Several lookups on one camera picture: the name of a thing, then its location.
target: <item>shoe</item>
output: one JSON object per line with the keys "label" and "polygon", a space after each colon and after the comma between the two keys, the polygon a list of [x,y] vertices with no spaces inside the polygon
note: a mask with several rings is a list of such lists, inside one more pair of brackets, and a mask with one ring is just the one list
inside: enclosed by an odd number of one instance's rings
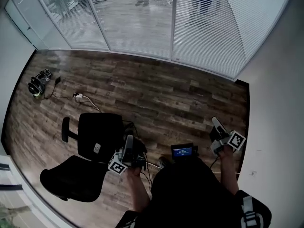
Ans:
{"label": "shoe", "polygon": [[164,167],[166,167],[166,166],[168,166],[168,165],[171,165],[171,162],[168,160],[168,159],[166,159],[165,157],[160,157],[159,159],[158,159],[158,161],[157,161],[157,165],[160,167],[160,168],[164,168]]}
{"label": "shoe", "polygon": [[135,3],[135,6],[139,6],[142,2],[143,2],[143,0],[142,1],[138,1],[137,3]]}

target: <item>person's arm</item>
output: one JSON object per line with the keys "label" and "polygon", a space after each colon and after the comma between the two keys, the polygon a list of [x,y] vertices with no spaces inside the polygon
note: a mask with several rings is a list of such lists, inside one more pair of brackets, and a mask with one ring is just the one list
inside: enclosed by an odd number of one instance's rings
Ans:
{"label": "person's arm", "polygon": [[131,192],[133,210],[139,213],[150,203],[149,195],[140,177],[141,170],[142,169],[139,167],[126,170],[126,178]]}
{"label": "person's arm", "polygon": [[236,171],[234,167],[233,151],[230,146],[224,146],[218,153],[220,158],[220,183],[233,195],[239,191]]}

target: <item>black office chair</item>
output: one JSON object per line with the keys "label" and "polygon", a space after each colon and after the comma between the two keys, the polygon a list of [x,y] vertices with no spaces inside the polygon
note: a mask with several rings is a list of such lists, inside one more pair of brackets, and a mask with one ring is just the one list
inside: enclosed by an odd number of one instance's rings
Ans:
{"label": "black office chair", "polygon": [[42,185],[50,193],[67,201],[95,201],[101,192],[108,163],[124,142],[122,117],[109,113],[84,113],[79,117],[78,134],[69,130],[70,119],[62,122],[62,140],[77,140],[78,154],[40,174]]}

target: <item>display screen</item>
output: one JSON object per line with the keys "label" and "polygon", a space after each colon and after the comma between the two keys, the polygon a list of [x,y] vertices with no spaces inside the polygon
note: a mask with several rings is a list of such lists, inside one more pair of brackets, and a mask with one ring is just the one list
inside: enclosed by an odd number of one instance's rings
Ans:
{"label": "display screen", "polygon": [[188,155],[192,155],[192,148],[184,148],[184,149],[173,150],[173,156],[174,157],[188,156]]}

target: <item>person's hand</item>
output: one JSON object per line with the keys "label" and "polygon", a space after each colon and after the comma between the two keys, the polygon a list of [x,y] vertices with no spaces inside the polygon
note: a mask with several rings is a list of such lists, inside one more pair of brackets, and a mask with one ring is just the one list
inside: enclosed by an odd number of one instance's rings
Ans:
{"label": "person's hand", "polygon": [[219,155],[221,160],[224,159],[224,158],[233,158],[232,147],[230,145],[225,145],[223,150],[218,152],[218,155]]}
{"label": "person's hand", "polygon": [[142,169],[140,167],[136,167],[136,168],[128,168],[125,172],[126,172],[126,177],[127,179],[132,179],[134,177],[138,178],[140,177]]}

